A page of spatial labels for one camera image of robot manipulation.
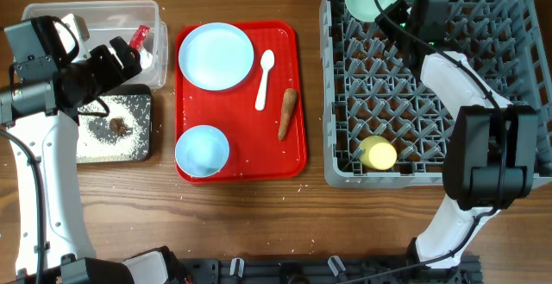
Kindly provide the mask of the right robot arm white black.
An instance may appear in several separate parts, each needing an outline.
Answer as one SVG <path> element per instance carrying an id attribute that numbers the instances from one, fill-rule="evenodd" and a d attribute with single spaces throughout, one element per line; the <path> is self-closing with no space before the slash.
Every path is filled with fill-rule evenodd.
<path id="1" fill-rule="evenodd" d="M 447 45 L 449 0 L 374 4 L 378 25 L 405 50 L 407 67 L 455 122 L 442 168 L 445 197 L 412 244 L 418 266 L 452 269 L 483 225 L 529 194 L 538 115 L 500 96 L 464 53 Z"/>

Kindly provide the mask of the small light blue bowl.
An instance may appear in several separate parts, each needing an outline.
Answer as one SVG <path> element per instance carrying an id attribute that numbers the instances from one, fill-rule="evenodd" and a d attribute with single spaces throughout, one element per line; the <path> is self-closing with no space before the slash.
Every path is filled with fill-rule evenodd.
<path id="1" fill-rule="evenodd" d="M 219 173 L 229 159 L 226 135 L 216 127 L 198 125 L 187 129 L 176 141 L 174 150 L 178 168 L 194 178 Z"/>

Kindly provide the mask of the yellow cup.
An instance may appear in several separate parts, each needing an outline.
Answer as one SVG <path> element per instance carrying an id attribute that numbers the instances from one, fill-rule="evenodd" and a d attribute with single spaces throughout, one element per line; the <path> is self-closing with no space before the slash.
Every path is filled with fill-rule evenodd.
<path id="1" fill-rule="evenodd" d="M 363 139 L 359 148 L 360 162 L 371 169 L 390 169 L 398 158 L 396 149 L 382 136 L 369 136 Z"/>

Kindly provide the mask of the white plastic spoon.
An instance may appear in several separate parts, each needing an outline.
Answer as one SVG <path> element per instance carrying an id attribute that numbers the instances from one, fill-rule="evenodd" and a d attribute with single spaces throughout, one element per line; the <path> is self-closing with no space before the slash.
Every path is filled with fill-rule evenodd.
<path id="1" fill-rule="evenodd" d="M 266 50 L 260 59 L 261 67 L 261 80 L 260 86 L 257 92 L 255 99 L 254 108 L 257 111 L 262 111 L 265 108 L 267 100 L 267 83 L 268 83 L 268 74 L 275 64 L 275 56 L 273 50 Z"/>

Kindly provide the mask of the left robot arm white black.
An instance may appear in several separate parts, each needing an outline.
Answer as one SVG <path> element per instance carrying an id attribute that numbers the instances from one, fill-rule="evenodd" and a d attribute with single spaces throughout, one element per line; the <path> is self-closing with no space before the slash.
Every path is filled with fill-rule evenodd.
<path id="1" fill-rule="evenodd" d="M 90 51 L 79 30 L 55 16 L 4 29 L 14 60 L 1 90 L 1 134 L 17 171 L 21 236 L 19 283 L 188 283 L 167 247 L 123 262 L 97 258 L 78 186 L 82 107 L 141 72 L 141 56 L 123 38 Z"/>

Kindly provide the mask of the large light blue plate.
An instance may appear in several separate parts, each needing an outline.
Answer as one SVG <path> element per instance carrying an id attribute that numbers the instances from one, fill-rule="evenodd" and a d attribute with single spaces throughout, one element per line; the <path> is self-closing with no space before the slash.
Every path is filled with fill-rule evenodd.
<path id="1" fill-rule="evenodd" d="M 241 83 L 254 64 L 254 47 L 234 25 L 212 22 L 193 29 L 182 41 L 179 69 L 196 87 L 223 91 Z"/>

